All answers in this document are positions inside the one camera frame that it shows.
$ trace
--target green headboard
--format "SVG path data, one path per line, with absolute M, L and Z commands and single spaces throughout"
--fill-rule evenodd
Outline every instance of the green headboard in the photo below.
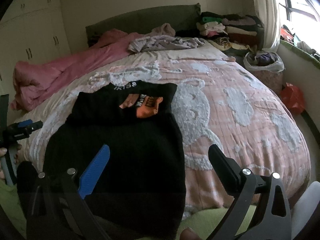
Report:
M 126 33 L 150 33 L 153 28 L 170 23 L 175 31 L 196 28 L 201 7 L 195 5 L 159 6 L 128 12 L 86 27 L 88 41 L 94 36 L 116 28 Z

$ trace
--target wardrobe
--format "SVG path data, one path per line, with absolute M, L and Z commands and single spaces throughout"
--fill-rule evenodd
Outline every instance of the wardrobe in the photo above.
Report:
M 0 94 L 13 100 L 17 61 L 42 64 L 69 54 L 60 0 L 14 0 L 0 21 Z M 9 112 L 8 121 L 19 115 Z

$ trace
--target floor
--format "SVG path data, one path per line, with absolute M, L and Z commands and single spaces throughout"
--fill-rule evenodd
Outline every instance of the floor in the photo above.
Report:
M 320 181 L 320 147 L 316 142 L 310 128 L 301 115 L 294 116 L 294 119 L 308 145 L 311 159 L 311 178 L 310 183 L 317 180 Z

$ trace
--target blue clamp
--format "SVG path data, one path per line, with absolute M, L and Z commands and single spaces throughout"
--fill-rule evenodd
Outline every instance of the blue clamp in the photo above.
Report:
M 82 199 L 90 195 L 110 159 L 110 148 L 104 144 L 80 177 L 78 193 Z

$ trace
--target plastic bag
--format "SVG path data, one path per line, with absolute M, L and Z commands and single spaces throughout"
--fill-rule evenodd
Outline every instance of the plastic bag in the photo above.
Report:
M 282 59 L 278 56 L 278 54 L 274 53 L 277 57 L 277 61 L 270 64 L 270 65 L 267 65 L 267 66 L 254 66 L 254 65 L 251 65 L 248 60 L 247 60 L 247 57 L 248 55 L 250 54 L 250 52 L 248 52 L 244 59 L 243 59 L 243 63 L 244 63 L 244 67 L 246 70 L 248 70 L 249 72 L 251 71 L 260 71 L 260 70 L 268 70 L 268 71 L 271 71 L 273 73 L 279 73 L 281 71 L 284 70 L 284 64 L 282 62 Z
M 305 110 L 305 102 L 302 91 L 290 84 L 286 83 L 285 89 L 280 92 L 282 102 L 292 114 L 301 114 Z

